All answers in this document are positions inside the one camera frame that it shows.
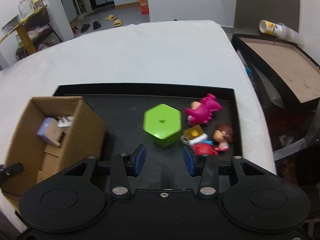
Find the glass jar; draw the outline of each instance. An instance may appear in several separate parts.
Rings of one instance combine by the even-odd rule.
[[[30,0],[20,0],[18,9],[20,11],[22,19],[28,17],[30,14],[33,13]]]

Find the red crab toy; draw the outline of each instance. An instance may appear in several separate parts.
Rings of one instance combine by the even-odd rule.
[[[219,153],[212,148],[210,144],[198,143],[192,146],[193,150],[197,155],[219,155]]]

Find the green hexagonal box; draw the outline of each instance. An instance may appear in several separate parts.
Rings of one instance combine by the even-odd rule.
[[[181,113],[165,104],[159,104],[144,113],[143,129],[152,141],[167,147],[180,138]]]

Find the black tray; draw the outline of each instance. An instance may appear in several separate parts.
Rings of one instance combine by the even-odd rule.
[[[236,99],[233,89],[140,83],[79,84],[59,86],[54,96],[81,95],[89,106],[106,123],[107,134],[101,160],[110,159],[111,154],[131,153],[139,144],[147,147],[147,158],[141,174],[129,177],[134,189],[196,189],[200,177],[189,176],[182,157],[183,144],[177,142],[167,148],[154,144],[142,129],[144,112],[158,104],[166,104],[181,111],[182,130],[187,129],[185,108],[192,101],[207,93],[215,95],[223,109],[214,113],[212,120],[202,128],[209,139],[215,125],[224,123],[234,130],[234,141],[219,160],[230,161],[234,155],[242,156],[240,127]],[[108,178],[99,181],[108,192]],[[219,192],[230,187],[228,176],[219,177]]]

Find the slipper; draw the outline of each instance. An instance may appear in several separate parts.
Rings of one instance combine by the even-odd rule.
[[[122,20],[117,19],[115,20],[115,22],[113,23],[113,27],[120,27],[122,25]]]
[[[82,28],[81,28],[80,32],[81,32],[81,33],[86,32],[86,31],[89,29],[90,26],[91,26],[90,24],[84,24],[84,25],[82,25]]]
[[[101,24],[100,24],[100,22],[93,22],[93,29],[94,30],[97,30],[98,28],[100,28],[101,27]]]
[[[113,14],[109,14],[108,17],[105,18],[106,21],[113,21],[115,20],[117,17],[114,16]]]

